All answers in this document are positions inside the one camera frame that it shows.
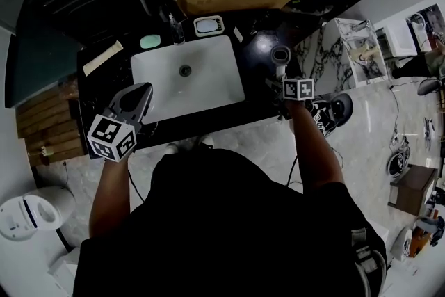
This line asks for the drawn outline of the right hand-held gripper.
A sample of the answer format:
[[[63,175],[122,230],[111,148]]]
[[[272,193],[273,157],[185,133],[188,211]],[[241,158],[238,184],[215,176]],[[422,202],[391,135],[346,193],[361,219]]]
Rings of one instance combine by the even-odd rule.
[[[313,79],[266,79],[266,85],[272,91],[274,104],[280,104],[285,100],[304,102],[314,99]]]

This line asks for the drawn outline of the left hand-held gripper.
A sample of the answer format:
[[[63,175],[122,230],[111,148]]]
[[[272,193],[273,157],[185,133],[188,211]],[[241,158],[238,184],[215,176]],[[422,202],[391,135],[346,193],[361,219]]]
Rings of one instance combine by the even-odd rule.
[[[120,162],[134,150],[153,96],[151,83],[137,83],[116,93],[108,107],[97,114],[87,139],[93,152],[109,161]]]

